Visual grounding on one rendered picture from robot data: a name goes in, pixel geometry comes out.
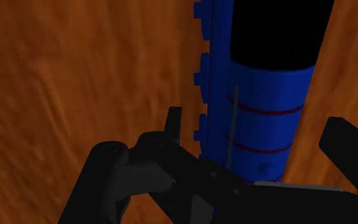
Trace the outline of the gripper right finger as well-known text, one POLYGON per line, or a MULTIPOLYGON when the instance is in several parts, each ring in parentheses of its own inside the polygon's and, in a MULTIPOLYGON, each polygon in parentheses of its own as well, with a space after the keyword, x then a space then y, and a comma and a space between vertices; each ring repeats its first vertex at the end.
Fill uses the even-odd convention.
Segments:
POLYGON ((358 128, 343 117, 329 117, 319 148, 358 189, 358 128))

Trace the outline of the blue toy train engine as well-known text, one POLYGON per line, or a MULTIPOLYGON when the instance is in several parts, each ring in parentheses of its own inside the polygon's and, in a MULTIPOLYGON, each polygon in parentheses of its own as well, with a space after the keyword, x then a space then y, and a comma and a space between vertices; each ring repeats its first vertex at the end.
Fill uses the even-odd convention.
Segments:
POLYGON ((209 158, 253 185, 282 180, 334 0, 195 0, 210 43, 194 84, 194 133, 209 158))

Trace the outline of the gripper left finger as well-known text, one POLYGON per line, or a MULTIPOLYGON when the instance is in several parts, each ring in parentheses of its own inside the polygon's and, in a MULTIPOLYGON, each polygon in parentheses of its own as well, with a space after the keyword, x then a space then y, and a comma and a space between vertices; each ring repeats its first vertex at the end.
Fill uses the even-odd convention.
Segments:
POLYGON ((173 224, 241 224, 241 181, 180 147, 180 107, 136 145, 107 141, 90 151, 57 224, 121 224, 130 198, 148 193, 173 224))

